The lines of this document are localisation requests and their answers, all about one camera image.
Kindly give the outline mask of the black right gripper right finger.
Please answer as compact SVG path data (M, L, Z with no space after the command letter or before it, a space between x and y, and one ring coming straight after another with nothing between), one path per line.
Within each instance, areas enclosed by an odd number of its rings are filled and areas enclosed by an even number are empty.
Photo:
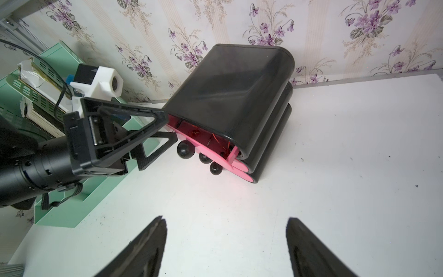
M288 219L286 239L295 277L356 276L298 218Z

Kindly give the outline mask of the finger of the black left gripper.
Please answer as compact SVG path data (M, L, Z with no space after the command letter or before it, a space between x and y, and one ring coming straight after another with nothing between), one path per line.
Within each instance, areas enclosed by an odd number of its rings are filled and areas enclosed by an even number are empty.
M131 156L137 162L138 170L143 171L150 166L155 160L157 160L164 152L172 147L177 141L178 137L174 132L156 132L151 136L155 139L166 139L163 144L159 144L153 151L146 155L144 144L140 144L131 150Z
M151 123L139 130L126 130L124 128L115 130L115 128L111 128L111 133L115 136L116 141L109 141L107 144L97 146L96 154L99 166L111 166L128 153L131 154L133 159L137 160L139 166L149 166L168 149L168 143L166 143L147 157L143 147L143 143L150 137L168 138L167 132L160 131L168 123L168 114L164 110L136 107L104 100L98 102L101 106L98 107L97 112L103 116L121 114L153 119Z

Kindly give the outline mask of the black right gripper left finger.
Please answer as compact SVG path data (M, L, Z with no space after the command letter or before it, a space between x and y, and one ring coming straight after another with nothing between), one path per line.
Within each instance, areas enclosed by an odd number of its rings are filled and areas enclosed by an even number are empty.
M156 217L97 277L157 277L167 239L167 223Z

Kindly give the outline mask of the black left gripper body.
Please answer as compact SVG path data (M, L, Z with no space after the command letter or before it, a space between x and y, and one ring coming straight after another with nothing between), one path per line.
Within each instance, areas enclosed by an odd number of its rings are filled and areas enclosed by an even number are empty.
M127 161L129 153L111 166L99 166L96 148L115 142L111 128L124 128L116 122L118 116L130 115L112 114L100 115L97 112L101 104L94 98L80 100L82 113L78 111L64 115L63 125L66 135L66 147L63 150L63 173L73 177L120 176L128 173Z

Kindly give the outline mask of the red earphones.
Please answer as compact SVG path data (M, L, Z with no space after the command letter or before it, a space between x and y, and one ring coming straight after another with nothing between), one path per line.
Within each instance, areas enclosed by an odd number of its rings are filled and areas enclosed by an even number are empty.
M188 131L188 135L190 138L219 154L223 158L227 158L231 152L230 142L214 133L193 126L191 130Z

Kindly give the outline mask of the pink top drawer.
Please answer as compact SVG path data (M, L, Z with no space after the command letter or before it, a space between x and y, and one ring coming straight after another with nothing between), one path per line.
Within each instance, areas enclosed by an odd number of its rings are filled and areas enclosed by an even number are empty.
M247 167L237 158L239 149L234 143L173 115L169 115L168 118L167 129L173 130L180 141L191 143L197 153L202 153L229 171L233 168L247 171Z

